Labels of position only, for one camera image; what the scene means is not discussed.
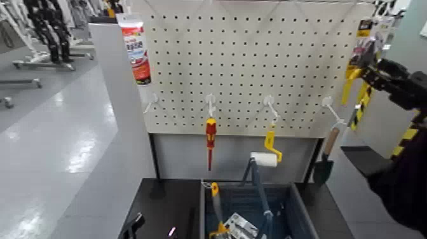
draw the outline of black cloth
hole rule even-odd
[[[427,130],[418,131],[383,172],[368,176],[371,190],[400,224],[427,238]]]

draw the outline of robotic arm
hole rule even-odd
[[[376,90],[390,93],[389,99],[405,110],[427,110],[427,75],[421,71],[409,73],[403,65],[386,59],[376,59],[374,44],[362,55],[359,77]]]

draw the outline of adhesive tube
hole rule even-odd
[[[138,85],[147,85],[151,83],[151,77],[144,23],[138,14],[117,14],[116,18],[128,50],[133,76]]]

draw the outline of wooden handle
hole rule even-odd
[[[337,127],[333,128],[330,131],[328,142],[326,142],[325,150],[323,151],[324,154],[329,155],[330,151],[332,150],[332,147],[335,144],[335,140],[337,139],[337,136],[339,134],[339,129]]]

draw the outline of white panel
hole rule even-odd
[[[390,158],[410,125],[415,111],[406,111],[388,99],[386,92],[375,91],[358,123],[356,134],[384,158]]]
[[[152,133],[204,134],[205,95],[217,97],[218,134],[324,137],[334,117],[321,107],[338,96],[366,3],[137,1],[146,23],[158,104],[146,114]]]
[[[207,170],[206,137],[203,135],[156,134],[159,171],[162,179],[241,180],[250,153],[266,152],[263,137],[218,136],[213,149],[212,171]],[[263,182],[302,182],[315,139],[277,138],[283,161],[275,168],[260,167]]]
[[[427,22],[424,24],[423,29],[421,29],[420,35],[425,36],[427,38]]]

